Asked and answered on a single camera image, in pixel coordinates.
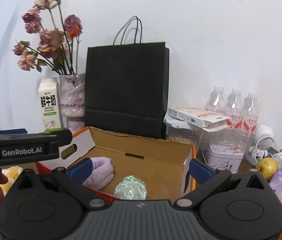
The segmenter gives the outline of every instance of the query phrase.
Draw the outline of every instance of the gray ribbed panel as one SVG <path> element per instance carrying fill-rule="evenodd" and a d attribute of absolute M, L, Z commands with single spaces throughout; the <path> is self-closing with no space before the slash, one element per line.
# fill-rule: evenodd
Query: gray ribbed panel
<path fill-rule="evenodd" d="M 114 201 L 91 212 L 64 240 L 217 240 L 193 213 L 172 208 L 168 201 Z"/>

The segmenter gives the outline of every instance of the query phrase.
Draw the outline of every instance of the white bottle cap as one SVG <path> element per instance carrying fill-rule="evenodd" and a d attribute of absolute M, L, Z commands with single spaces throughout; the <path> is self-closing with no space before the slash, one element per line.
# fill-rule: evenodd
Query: white bottle cap
<path fill-rule="evenodd" d="M 214 86 L 214 91 L 223 93 L 223 87 Z"/>
<path fill-rule="evenodd" d="M 258 95 L 249 92 L 248 97 L 250 97 L 250 98 L 252 98 L 252 99 L 257 99 Z"/>
<path fill-rule="evenodd" d="M 241 90 L 239 90 L 239 89 L 233 88 L 233 89 L 232 89 L 232 93 L 235 94 L 235 95 L 237 95 L 237 96 L 241 96 Z"/>

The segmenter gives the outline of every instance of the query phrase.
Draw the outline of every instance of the pink textured vase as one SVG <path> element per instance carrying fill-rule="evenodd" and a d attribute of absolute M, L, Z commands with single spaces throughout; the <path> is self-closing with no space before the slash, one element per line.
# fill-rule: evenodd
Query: pink textured vase
<path fill-rule="evenodd" d="M 68 129 L 75 133 L 84 128 L 85 73 L 60 76 L 60 111 L 67 117 Z"/>

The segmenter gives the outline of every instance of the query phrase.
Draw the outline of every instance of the water bottle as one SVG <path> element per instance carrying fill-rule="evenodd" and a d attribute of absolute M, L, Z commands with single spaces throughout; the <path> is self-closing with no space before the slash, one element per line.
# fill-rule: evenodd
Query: water bottle
<path fill-rule="evenodd" d="M 260 103 L 257 100 L 257 94 L 249 93 L 243 106 L 243 119 L 241 128 L 244 131 L 253 132 L 257 128 L 259 114 Z"/>
<path fill-rule="evenodd" d="M 209 100 L 205 105 L 205 110 L 218 112 L 224 114 L 225 101 L 223 98 L 223 87 L 214 86 L 213 92 L 210 94 Z"/>
<path fill-rule="evenodd" d="M 239 129 L 241 127 L 243 117 L 242 111 L 243 104 L 241 101 L 241 90 L 233 88 L 224 107 L 225 116 L 231 117 L 231 119 L 226 120 L 229 127 L 234 129 Z"/>

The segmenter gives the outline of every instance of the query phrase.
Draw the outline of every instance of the red and white label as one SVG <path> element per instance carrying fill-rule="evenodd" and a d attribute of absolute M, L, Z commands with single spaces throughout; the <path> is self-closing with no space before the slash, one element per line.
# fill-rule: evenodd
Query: red and white label
<path fill-rule="evenodd" d="M 226 120 L 226 124 L 229 125 L 229 127 L 234 129 L 239 129 L 241 127 L 242 123 L 242 114 L 227 114 L 226 116 L 231 117 L 231 119 Z"/>
<path fill-rule="evenodd" d="M 253 115 L 244 115 L 241 128 L 244 131 L 253 132 L 257 128 L 258 117 Z"/>

